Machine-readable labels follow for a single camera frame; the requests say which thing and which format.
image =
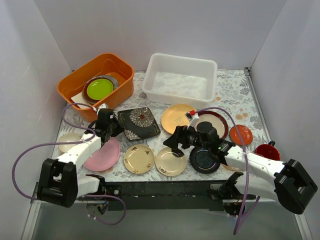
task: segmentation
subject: white plastic bin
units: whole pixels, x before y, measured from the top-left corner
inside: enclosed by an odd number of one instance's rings
[[[189,104],[196,109],[216,97],[215,61],[155,53],[142,83],[148,99],[163,104]]]

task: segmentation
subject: floral tablecloth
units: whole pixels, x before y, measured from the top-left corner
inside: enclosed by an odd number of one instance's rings
[[[157,137],[147,140],[129,142],[125,135],[121,133],[116,137],[121,147],[121,153],[117,163],[104,172],[92,172],[82,166],[78,171],[78,176],[84,176],[86,174],[98,174],[105,177],[106,181],[108,182],[201,181],[228,179],[233,174],[233,171],[227,170],[222,165],[214,173],[202,174],[194,170],[189,161],[187,162],[183,173],[174,177],[162,175],[156,169],[155,165],[151,168],[151,170],[144,174],[134,174],[126,169],[124,164],[124,155],[127,149],[136,144],[144,144],[148,145],[156,155],[162,148],[165,147],[163,145],[163,141],[170,136],[170,134],[167,133],[161,126],[161,116],[170,105],[150,102],[147,99],[147,95],[141,90],[144,76],[145,72],[135,73],[133,78],[133,95],[116,107],[115,112],[149,107],[161,129],[161,134]],[[262,120],[256,108],[254,98],[249,88],[249,83],[243,70],[218,70],[215,96],[215,101],[208,104],[206,107],[224,108],[234,117],[234,120],[237,124],[245,125],[251,129],[253,133],[253,142],[247,146],[249,151],[253,151],[258,145],[267,142],[267,136],[263,129]],[[233,125],[228,116],[224,112],[219,112],[219,114],[226,119],[230,130]],[[76,125],[88,126],[89,124],[85,122],[73,108],[70,108],[67,111],[66,118]],[[57,139],[69,132],[75,132],[79,135],[82,135],[84,131],[69,126],[62,121]],[[184,153],[188,159],[191,150],[192,147],[184,150]],[[52,157],[57,158],[59,155],[60,151],[58,147],[55,146]]]

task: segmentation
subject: cream plate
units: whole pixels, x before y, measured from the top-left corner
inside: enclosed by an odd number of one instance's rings
[[[155,157],[155,166],[160,173],[168,177],[173,177],[181,174],[187,165],[187,157],[178,155],[172,152],[171,148],[165,147],[159,151]]]
[[[154,164],[154,152],[146,145],[134,145],[129,148],[124,155],[124,166],[134,174],[144,174],[148,172]]]
[[[59,143],[69,143],[69,142],[78,142],[81,137],[75,132],[68,132],[59,139]],[[62,144],[58,145],[58,148],[61,153],[68,152],[75,144]]]

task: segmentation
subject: gray floor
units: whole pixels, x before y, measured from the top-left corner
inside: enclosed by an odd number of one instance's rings
[[[71,208],[63,208],[42,203],[32,239],[302,239],[294,214],[275,202],[260,202],[236,236],[233,236],[235,218],[211,214],[205,209],[129,210],[120,224],[107,226],[88,218],[85,206],[75,203]],[[110,211],[104,218],[112,221],[120,214],[119,211]]]

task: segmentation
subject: gold-rimmed plate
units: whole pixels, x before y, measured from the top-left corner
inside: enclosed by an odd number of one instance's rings
[[[155,164],[154,152],[146,145],[138,144],[124,154],[124,166],[134,174],[144,174]]]
[[[165,147],[155,157],[155,166],[165,176],[174,177],[181,174],[187,166],[186,155],[178,156],[171,148]]]

